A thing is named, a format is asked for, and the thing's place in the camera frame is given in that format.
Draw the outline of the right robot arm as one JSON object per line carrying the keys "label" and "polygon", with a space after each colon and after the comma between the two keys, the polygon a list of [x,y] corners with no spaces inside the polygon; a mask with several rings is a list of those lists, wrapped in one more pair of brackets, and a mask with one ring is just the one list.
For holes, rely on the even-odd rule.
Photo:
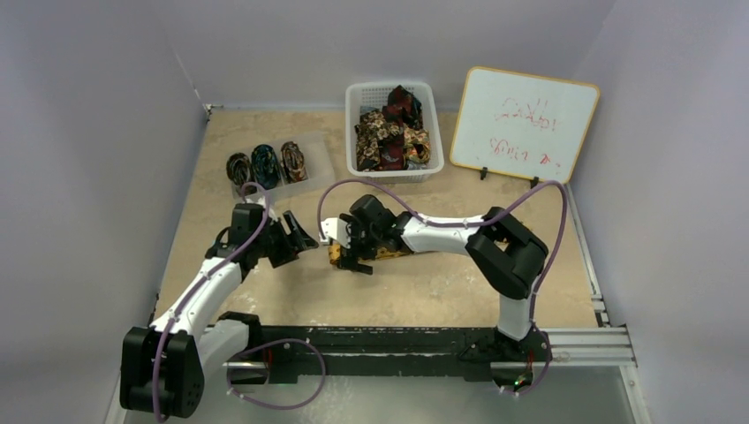
{"label": "right robot arm", "polygon": [[340,269],[371,274],[369,262],[383,255],[457,254],[470,258],[499,296],[496,348],[509,360],[531,345],[533,288],[549,249],[504,208],[467,218],[395,214],[366,194],[349,211],[320,222],[320,239],[337,245]]}

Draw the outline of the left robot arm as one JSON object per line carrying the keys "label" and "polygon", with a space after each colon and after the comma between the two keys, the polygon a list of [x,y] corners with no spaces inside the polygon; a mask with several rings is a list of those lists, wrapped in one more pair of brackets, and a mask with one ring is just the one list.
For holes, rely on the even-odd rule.
{"label": "left robot arm", "polygon": [[258,316],[229,312],[216,323],[212,316],[261,259],[278,268],[318,245],[292,212],[276,216],[263,202],[236,204],[230,225],[219,231],[188,288],[148,326],[126,333],[121,407],[152,413],[160,423],[188,418],[201,401],[206,378],[226,360],[259,358],[268,366],[276,343],[265,340]]}

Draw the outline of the yellow insect-print tie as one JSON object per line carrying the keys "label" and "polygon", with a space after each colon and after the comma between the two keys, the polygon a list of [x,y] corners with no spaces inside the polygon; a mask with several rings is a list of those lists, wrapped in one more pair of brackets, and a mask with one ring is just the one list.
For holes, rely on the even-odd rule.
{"label": "yellow insect-print tie", "polygon": [[[353,254],[350,249],[346,249],[340,246],[338,243],[333,243],[328,246],[329,263],[337,268],[337,260],[343,251],[349,251]],[[375,251],[365,254],[364,256],[358,256],[360,261],[366,265],[369,265],[371,261],[382,261],[388,259],[395,259],[406,255],[411,255],[412,251],[405,250],[389,250],[386,247],[379,247]]]}

